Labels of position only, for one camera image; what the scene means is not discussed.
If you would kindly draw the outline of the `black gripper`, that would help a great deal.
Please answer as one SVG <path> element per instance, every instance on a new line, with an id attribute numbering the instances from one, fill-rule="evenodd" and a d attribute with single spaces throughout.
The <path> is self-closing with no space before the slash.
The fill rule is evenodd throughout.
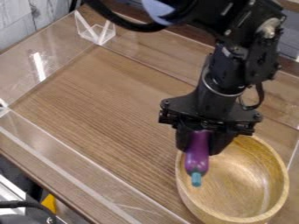
<path id="1" fill-rule="evenodd" d="M 210 130 L 210 155 L 218 155 L 238 135 L 251 136 L 263 116 L 256 108 L 263 102 L 263 84 L 256 84 L 259 102 L 247 106 L 236 101 L 236 95 L 220 95 L 206 77 L 200 77 L 198 87 L 187 95 L 160 102 L 159 123 L 171 125 L 175 131 L 175 144 L 186 151 L 192 140 L 194 130 Z"/>

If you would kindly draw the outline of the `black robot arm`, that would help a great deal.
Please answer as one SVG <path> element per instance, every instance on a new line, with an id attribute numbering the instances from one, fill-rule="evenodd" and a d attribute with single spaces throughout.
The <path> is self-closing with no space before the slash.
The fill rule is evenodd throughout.
<path id="1" fill-rule="evenodd" d="M 162 101 L 159 122 L 176 129 L 176 147 L 186 151 L 192 133 L 208 131 L 208 153 L 220 153 L 234 138 L 250 136 L 263 116 L 260 105 L 247 105 L 243 93 L 256 89 L 266 98 L 263 82 L 276 75 L 278 43 L 286 14 L 274 0 L 142 0 L 152 18 L 139 24 L 120 17 L 101 0 L 85 4 L 107 20 L 134 32 L 159 32 L 178 24 L 192 25 L 216 39 L 214 53 L 204 61 L 195 90 Z"/>

